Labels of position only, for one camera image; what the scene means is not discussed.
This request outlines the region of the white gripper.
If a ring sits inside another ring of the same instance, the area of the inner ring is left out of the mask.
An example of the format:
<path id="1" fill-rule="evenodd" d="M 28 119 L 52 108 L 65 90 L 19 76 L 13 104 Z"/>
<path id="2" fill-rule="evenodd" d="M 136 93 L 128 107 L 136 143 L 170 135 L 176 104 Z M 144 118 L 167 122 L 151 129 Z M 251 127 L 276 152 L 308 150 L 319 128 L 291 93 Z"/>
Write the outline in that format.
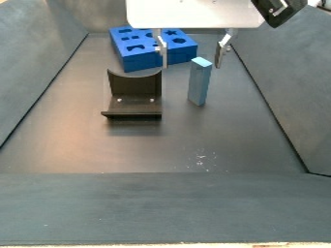
<path id="1" fill-rule="evenodd" d="M 216 43 L 215 67 L 234 37 L 232 28 L 255 28 L 264 22 L 250 0 L 126 0 L 127 20 L 135 28 L 228 28 Z M 156 51 L 168 67 L 167 42 L 162 30 L 152 30 Z"/>

